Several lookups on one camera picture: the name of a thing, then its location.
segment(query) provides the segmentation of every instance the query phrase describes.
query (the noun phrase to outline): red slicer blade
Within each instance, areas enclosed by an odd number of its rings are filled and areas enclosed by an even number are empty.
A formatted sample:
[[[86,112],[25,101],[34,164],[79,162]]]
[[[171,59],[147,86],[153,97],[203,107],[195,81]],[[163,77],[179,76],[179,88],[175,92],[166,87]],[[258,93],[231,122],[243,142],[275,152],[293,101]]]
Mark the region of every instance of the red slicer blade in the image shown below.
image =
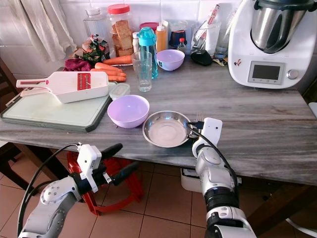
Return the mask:
[[[90,73],[78,73],[77,90],[90,89]]]

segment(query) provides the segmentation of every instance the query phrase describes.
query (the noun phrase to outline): lavender bowl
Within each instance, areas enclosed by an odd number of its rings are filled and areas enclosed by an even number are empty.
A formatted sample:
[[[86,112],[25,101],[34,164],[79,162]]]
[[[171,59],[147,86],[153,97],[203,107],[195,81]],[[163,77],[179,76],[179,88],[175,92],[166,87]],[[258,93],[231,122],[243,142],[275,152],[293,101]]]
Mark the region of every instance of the lavender bowl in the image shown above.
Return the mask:
[[[119,127],[134,128],[148,117],[150,104],[144,97],[126,95],[110,103],[108,116]]]
[[[179,68],[184,58],[185,54],[178,50],[165,50],[157,53],[158,65],[166,71],[173,71]]]

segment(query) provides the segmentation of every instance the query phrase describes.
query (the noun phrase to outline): fork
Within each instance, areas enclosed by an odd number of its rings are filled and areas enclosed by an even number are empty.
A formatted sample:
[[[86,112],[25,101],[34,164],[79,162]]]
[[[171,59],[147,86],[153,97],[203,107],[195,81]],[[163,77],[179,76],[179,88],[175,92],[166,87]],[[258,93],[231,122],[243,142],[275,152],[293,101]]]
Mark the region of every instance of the fork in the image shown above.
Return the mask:
[[[196,117],[196,121],[204,121],[204,114],[198,113]]]

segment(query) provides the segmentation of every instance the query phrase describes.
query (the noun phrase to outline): stainless steel bowl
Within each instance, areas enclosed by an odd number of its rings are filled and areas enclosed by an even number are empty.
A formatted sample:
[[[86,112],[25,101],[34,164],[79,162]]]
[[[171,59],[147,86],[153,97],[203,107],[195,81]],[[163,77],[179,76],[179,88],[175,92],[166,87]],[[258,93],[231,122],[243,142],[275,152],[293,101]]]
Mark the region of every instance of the stainless steel bowl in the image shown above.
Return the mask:
[[[186,123],[190,120],[183,114],[173,111],[161,111],[148,117],[143,124],[143,135],[156,146],[171,148],[185,143],[190,130]]]

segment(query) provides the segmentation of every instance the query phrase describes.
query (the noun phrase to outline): teal water bottle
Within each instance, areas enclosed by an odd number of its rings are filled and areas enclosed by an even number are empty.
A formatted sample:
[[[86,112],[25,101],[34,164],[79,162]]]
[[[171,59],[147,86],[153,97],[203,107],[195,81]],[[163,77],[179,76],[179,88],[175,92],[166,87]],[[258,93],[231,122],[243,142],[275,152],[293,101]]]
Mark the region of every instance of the teal water bottle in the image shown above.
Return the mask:
[[[155,43],[157,36],[150,27],[143,27],[137,34],[139,37],[140,52],[147,51],[152,54],[152,79],[158,76],[157,53]]]

